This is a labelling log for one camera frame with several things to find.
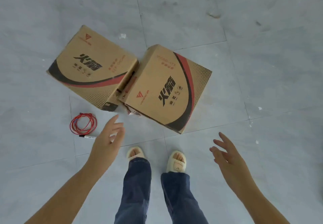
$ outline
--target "person's left arm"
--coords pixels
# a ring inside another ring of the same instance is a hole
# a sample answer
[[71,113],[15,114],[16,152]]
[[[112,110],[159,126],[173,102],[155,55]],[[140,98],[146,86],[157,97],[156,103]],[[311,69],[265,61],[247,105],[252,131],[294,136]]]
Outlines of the person's left arm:
[[123,123],[111,118],[95,139],[83,168],[70,178],[25,224],[71,224],[95,183],[115,160],[124,138]]

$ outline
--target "box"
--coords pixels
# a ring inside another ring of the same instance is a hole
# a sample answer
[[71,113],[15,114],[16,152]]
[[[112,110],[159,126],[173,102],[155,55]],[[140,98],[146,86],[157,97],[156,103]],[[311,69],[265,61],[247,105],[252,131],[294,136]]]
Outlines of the box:
[[97,108],[112,112],[137,65],[133,54],[82,26],[47,73]]
[[119,99],[181,134],[212,71],[160,45],[151,46]]

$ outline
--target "white debris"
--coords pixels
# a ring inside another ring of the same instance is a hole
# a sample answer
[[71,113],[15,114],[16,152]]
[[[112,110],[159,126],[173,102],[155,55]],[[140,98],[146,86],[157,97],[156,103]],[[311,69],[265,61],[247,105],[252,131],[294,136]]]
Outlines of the white debris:
[[125,33],[122,33],[122,34],[120,34],[119,39],[126,38],[126,37],[127,37],[127,35]]

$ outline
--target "leg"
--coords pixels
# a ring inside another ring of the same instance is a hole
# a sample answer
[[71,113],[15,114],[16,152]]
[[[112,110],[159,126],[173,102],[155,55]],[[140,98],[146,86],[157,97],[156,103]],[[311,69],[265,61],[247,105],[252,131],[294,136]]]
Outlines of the leg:
[[123,180],[121,204],[115,224],[144,224],[150,196],[151,168],[147,159],[135,157],[129,162]]
[[[173,158],[184,162],[179,155]],[[180,162],[174,161],[175,172],[163,173],[161,185],[164,190],[165,202],[173,224],[208,224],[202,210],[190,190],[190,176],[181,172]]]

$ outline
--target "forearm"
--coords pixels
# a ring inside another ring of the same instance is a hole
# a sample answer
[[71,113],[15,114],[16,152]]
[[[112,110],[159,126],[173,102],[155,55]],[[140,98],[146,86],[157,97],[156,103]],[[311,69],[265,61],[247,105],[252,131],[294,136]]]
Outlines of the forearm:
[[257,189],[245,191],[240,200],[255,224],[289,224],[286,218]]
[[97,180],[83,167],[26,224],[71,224]]

